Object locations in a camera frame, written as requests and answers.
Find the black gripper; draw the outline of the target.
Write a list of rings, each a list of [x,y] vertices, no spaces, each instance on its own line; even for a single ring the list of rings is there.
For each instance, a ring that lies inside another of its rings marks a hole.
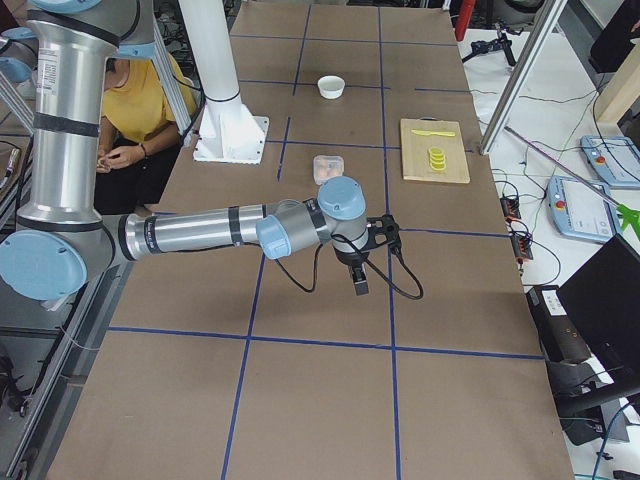
[[[370,249],[363,247],[354,250],[346,243],[334,242],[333,248],[337,259],[348,266],[354,290],[357,296],[369,293],[369,285],[366,272],[362,264],[369,257]]]

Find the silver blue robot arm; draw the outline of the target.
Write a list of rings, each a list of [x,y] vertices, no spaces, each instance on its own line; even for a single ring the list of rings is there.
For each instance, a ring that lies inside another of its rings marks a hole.
[[[329,179],[315,198],[142,218],[94,207],[105,67],[153,31],[140,1],[36,1],[28,23],[39,41],[32,187],[1,244],[1,277],[19,294],[55,300],[110,267],[166,252],[245,244],[272,260],[331,244],[361,287],[375,246],[359,183]]]

